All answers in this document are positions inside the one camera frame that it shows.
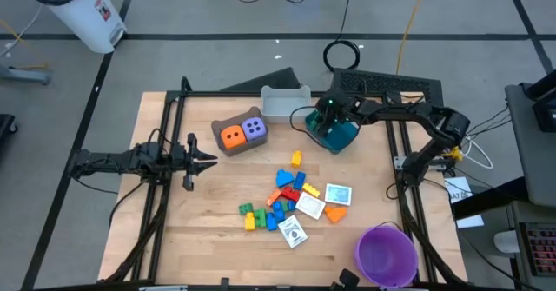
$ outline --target gray container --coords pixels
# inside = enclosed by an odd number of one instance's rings
[[[299,89],[273,89],[264,86],[261,89],[262,116],[266,122],[289,123],[289,116],[294,109],[311,104],[311,89],[302,86]],[[304,122],[313,110],[300,109],[292,116],[293,122]]]
[[[253,141],[247,141],[245,144],[242,144],[239,147],[226,149],[226,147],[224,146],[224,142],[222,142],[222,139],[220,138],[221,132],[224,129],[228,128],[229,126],[234,126],[234,125],[241,126],[243,122],[247,121],[251,117],[261,118],[264,127],[267,129],[267,134],[260,138],[256,138]],[[265,123],[264,118],[262,118],[261,111],[257,107],[251,107],[249,111],[240,114],[238,116],[229,118],[225,121],[213,121],[210,124],[210,128],[212,129],[213,135],[215,135],[216,143],[218,144],[218,149],[220,149],[226,156],[233,156],[266,143],[268,139],[268,132],[269,132],[268,125]]]

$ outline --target yellow block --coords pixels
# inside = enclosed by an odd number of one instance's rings
[[[303,184],[303,191],[305,191],[308,194],[314,196],[315,198],[318,198],[319,195],[321,195],[321,191],[313,188],[313,186],[311,186],[310,184],[308,184],[306,182]]]
[[[255,215],[253,212],[249,212],[245,216],[245,230],[255,230]]]
[[[292,156],[292,166],[298,168],[301,166],[301,151],[295,151]]]

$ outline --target blue block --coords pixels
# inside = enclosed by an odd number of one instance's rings
[[[294,200],[289,200],[288,201],[288,210],[290,212],[295,211],[295,201]]]
[[[276,172],[276,186],[282,188],[285,185],[292,183],[294,181],[294,175],[283,169],[278,169]]]
[[[303,183],[304,182],[305,182],[305,173],[297,172],[297,175],[295,176],[295,181],[294,181],[294,189],[295,190],[301,190],[301,188],[303,188]]]
[[[272,203],[272,210],[275,212],[276,222],[284,222],[286,220],[286,213],[284,213],[284,208],[282,208],[280,202]]]
[[[278,226],[276,225],[275,215],[270,212],[267,213],[267,229],[268,231],[273,231],[278,229]]]

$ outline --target purple dice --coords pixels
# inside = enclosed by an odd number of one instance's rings
[[[264,127],[264,123],[259,117],[252,117],[243,122],[242,129],[248,142],[261,138],[267,134],[267,129]]]

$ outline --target red block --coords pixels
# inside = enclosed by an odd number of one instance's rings
[[[281,196],[285,197],[288,200],[292,201],[299,201],[301,193],[297,190],[293,190],[291,187],[286,187],[284,190],[281,191]]]

